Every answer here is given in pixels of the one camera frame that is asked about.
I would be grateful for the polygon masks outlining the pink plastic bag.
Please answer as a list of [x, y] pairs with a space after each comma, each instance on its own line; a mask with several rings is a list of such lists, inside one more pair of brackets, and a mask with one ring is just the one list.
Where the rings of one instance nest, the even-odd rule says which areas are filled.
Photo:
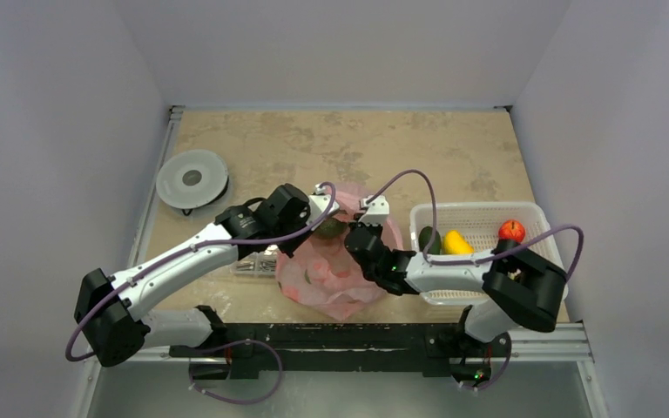
[[346, 235], [328, 240], [311, 236], [293, 258], [280, 253], [275, 279], [282, 295], [337, 321], [382, 299], [387, 292], [363, 278], [344, 246]]

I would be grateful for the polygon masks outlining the yellow fake fruit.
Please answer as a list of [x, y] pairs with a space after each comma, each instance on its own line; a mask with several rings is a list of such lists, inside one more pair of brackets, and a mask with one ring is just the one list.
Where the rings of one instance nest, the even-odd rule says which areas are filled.
[[475, 252], [472, 245], [457, 230], [450, 230], [443, 236], [443, 254], [464, 255]]

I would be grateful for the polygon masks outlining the red fake fruit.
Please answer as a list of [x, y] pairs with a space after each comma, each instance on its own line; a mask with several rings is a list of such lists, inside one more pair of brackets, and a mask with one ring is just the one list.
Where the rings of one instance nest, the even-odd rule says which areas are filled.
[[522, 243], [526, 236], [524, 225], [516, 219], [508, 219], [500, 225], [497, 236], [499, 239], [510, 239]]

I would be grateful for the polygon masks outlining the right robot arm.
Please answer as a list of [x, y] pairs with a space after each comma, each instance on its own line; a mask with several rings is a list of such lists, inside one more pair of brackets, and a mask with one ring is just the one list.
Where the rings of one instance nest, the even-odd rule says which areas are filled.
[[567, 272], [527, 244], [501, 239], [492, 250], [463, 255], [423, 254], [387, 247], [374, 227], [357, 226], [344, 246], [363, 277], [394, 295], [433, 291], [483, 293], [454, 332], [456, 347], [475, 354], [514, 327], [555, 330]]

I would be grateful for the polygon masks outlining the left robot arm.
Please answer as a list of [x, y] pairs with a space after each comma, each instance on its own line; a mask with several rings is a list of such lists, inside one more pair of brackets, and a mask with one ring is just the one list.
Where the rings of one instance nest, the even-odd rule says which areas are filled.
[[291, 255], [336, 209], [336, 188], [322, 182], [311, 194], [289, 183], [266, 198], [229, 206], [191, 238], [137, 266], [107, 274], [96, 268], [81, 280], [74, 310], [77, 328], [65, 357], [94, 357], [104, 367], [127, 361], [146, 347], [181, 345], [204, 356], [219, 353], [225, 333], [211, 310], [169, 313], [157, 305], [202, 276], [269, 246]]

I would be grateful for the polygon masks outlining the olive green fake fruit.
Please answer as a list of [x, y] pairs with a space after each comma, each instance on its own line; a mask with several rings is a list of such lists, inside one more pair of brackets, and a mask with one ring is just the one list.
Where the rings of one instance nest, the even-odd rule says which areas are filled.
[[337, 239], [348, 230], [348, 223], [337, 218], [324, 220], [314, 229], [312, 236], [317, 239]]

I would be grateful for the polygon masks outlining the clear screw organizer box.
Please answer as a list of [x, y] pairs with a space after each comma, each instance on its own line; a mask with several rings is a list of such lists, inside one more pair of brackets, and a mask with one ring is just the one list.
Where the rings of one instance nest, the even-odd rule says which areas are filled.
[[269, 246], [264, 251], [252, 253], [230, 266], [235, 275], [251, 277], [274, 277], [277, 269], [278, 247]]

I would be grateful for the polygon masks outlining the white round disc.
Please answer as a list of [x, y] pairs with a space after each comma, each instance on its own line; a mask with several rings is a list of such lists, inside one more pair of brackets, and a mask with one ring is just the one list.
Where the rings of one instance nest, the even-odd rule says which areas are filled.
[[226, 162], [215, 152], [195, 149], [168, 159], [155, 180], [155, 191], [167, 205], [193, 210], [212, 204], [229, 186]]

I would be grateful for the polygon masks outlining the white perforated plastic basket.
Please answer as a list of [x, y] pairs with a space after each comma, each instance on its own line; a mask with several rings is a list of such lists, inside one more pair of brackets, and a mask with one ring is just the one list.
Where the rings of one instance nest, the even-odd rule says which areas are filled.
[[[436, 204], [436, 227], [441, 238], [447, 232], [457, 230], [477, 252], [496, 247], [499, 227], [507, 220], [514, 219], [524, 226], [523, 242], [537, 237], [551, 229], [544, 211], [531, 202], [463, 202]], [[410, 211], [410, 238], [413, 250], [419, 250], [419, 233], [425, 226], [432, 225], [430, 203], [414, 206]], [[531, 246], [530, 249], [563, 267], [555, 239], [550, 237]], [[462, 290], [435, 290], [421, 293], [422, 299], [436, 307], [458, 307], [481, 304], [488, 297], [484, 293]]]

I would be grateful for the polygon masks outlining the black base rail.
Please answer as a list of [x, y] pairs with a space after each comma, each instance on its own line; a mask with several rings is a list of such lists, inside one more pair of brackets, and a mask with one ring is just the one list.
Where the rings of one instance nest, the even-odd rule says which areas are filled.
[[510, 356], [510, 336], [472, 340], [457, 324], [280, 324], [216, 326], [198, 348], [176, 344], [200, 379], [255, 379], [262, 371], [418, 373], [487, 381], [491, 361]]

